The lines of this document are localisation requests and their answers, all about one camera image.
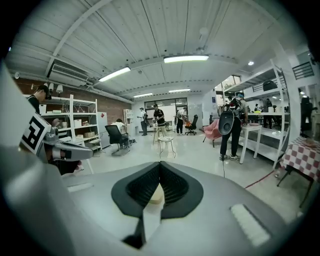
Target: fluorescent light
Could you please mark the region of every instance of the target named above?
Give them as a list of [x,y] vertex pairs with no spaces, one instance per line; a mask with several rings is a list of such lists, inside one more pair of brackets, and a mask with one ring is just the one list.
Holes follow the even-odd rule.
[[187,61],[206,61],[209,55],[176,55],[163,57],[164,63],[187,62]]
[[152,93],[146,93],[146,94],[141,94],[141,95],[136,95],[136,96],[133,96],[134,98],[139,98],[139,97],[144,97],[144,96],[151,96],[153,95]]
[[126,67],[121,68],[121,69],[119,69],[119,70],[117,70],[117,71],[115,71],[115,72],[112,72],[112,73],[110,73],[110,74],[107,74],[106,76],[100,78],[99,81],[100,81],[100,82],[107,81],[107,80],[109,80],[109,79],[111,79],[111,78],[114,78],[114,77],[116,77],[116,76],[119,76],[119,75],[121,75],[121,74],[123,74],[123,73],[129,72],[130,70],[131,70],[131,69],[130,69],[128,66],[126,66]]
[[169,93],[189,92],[190,89],[170,90]]

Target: floor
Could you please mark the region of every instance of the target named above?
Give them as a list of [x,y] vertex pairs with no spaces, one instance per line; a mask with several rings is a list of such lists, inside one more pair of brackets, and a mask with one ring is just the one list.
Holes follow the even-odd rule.
[[[153,133],[147,136],[136,135],[137,141],[131,147],[128,154],[124,156],[111,156],[111,153],[118,147],[117,145],[109,146],[104,149],[105,153],[100,152],[90,159],[93,171],[95,173],[111,172],[130,166],[139,165],[153,161],[168,161],[181,165],[186,165],[203,172],[215,175],[224,175],[242,187],[246,187],[255,181],[261,179],[272,171],[273,162],[263,156],[258,155],[253,159],[253,152],[247,149],[243,164],[238,161],[225,160],[223,163],[219,160],[221,138],[214,142],[206,139],[204,142],[204,133],[197,131],[197,135],[174,136],[172,141],[173,149],[176,157],[173,157],[170,143],[167,143],[161,158],[160,144],[153,143]],[[228,144],[227,154],[230,154],[231,144]],[[242,147],[239,146],[237,155],[241,155]],[[89,175],[90,170],[86,161],[83,161],[84,170],[76,175]],[[274,174],[269,175],[259,183],[254,184],[247,190],[260,198],[270,207],[272,207],[284,219],[286,223],[290,223],[301,211],[299,204],[302,201],[308,187],[308,181],[296,173],[288,175],[288,177],[277,187],[278,179]]]

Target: person wearing cap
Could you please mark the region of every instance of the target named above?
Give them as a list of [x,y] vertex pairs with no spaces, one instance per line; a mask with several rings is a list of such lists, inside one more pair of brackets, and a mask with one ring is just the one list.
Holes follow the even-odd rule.
[[178,121],[177,121],[177,124],[176,124],[176,133],[178,135],[184,135],[182,133],[182,128],[184,126],[184,121],[186,120],[186,117],[187,117],[187,107],[185,106],[183,109],[180,109],[178,110],[178,113],[176,115]]
[[144,111],[143,107],[140,107],[140,113],[137,116],[137,118],[140,119],[141,128],[142,128],[142,131],[143,131],[142,136],[146,136],[147,135],[147,122],[146,122],[147,113]]
[[165,114],[164,112],[158,108],[157,104],[153,105],[154,107],[154,113],[153,113],[153,119],[156,120],[159,131],[162,131],[163,136],[167,136],[167,131],[166,131],[166,124],[165,124]]
[[248,105],[244,100],[244,95],[239,93],[237,98],[237,101],[241,102],[241,111],[234,116],[233,125],[231,128],[231,131],[227,135],[222,136],[222,142],[220,147],[220,160],[227,159],[228,156],[226,155],[227,152],[227,142],[230,138],[230,135],[232,134],[232,141],[231,141],[231,154],[229,156],[230,160],[238,160],[239,156],[237,156],[237,150],[238,150],[238,144],[239,144],[239,138],[241,133],[241,112],[244,113],[244,125],[247,125],[248,122]]
[[40,114],[39,105],[44,102],[49,96],[49,88],[45,85],[40,85],[36,91],[28,98],[28,102],[34,107],[35,112]]

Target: checkered tablecloth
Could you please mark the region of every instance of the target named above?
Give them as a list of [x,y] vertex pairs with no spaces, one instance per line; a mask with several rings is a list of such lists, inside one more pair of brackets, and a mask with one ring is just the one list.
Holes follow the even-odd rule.
[[316,147],[308,147],[302,144],[304,140],[299,137],[288,146],[280,165],[283,169],[287,165],[292,166],[320,182],[320,142],[316,141]]

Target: man in black shirt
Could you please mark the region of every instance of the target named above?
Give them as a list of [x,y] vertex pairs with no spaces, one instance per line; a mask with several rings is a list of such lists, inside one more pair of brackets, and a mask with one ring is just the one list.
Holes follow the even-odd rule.
[[30,104],[34,107],[35,112],[40,114],[39,104],[49,95],[49,89],[45,85],[40,85],[36,91],[28,98]]
[[158,127],[159,127],[159,131],[162,131],[163,136],[167,136],[167,131],[166,131],[166,124],[165,124],[165,114],[164,112],[158,108],[157,104],[153,105],[154,107],[154,113],[153,113],[153,117],[156,120],[156,122],[158,123]]

